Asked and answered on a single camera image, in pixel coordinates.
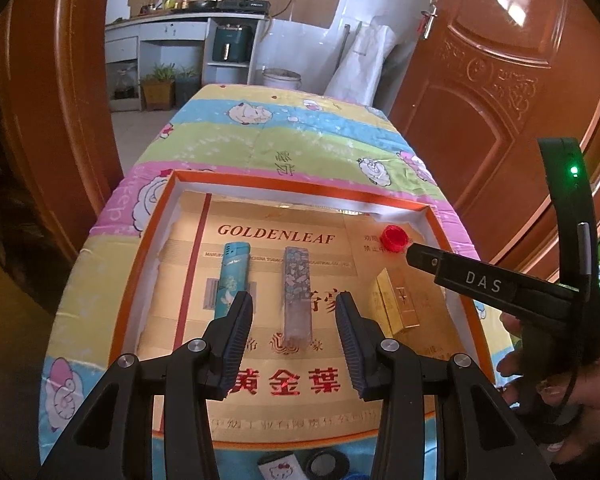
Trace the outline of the person's right hand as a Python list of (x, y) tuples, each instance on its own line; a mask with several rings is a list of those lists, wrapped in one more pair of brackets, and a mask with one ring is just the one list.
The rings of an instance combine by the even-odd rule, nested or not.
[[(511, 335), (521, 335), (518, 318), (503, 312), (500, 321)], [(498, 362), (496, 369), (503, 377), (520, 375), (520, 361), (520, 351), (509, 352)], [(546, 404), (558, 406), (564, 400), (569, 381), (569, 374), (552, 376), (541, 380), (536, 391)], [(520, 384), (521, 379), (514, 379), (502, 389), (502, 397), (509, 406), (518, 402)], [(585, 458), (600, 449), (600, 360), (580, 368), (567, 405), (582, 406), (582, 412), (577, 426), (555, 452), (554, 464), (559, 465)]]

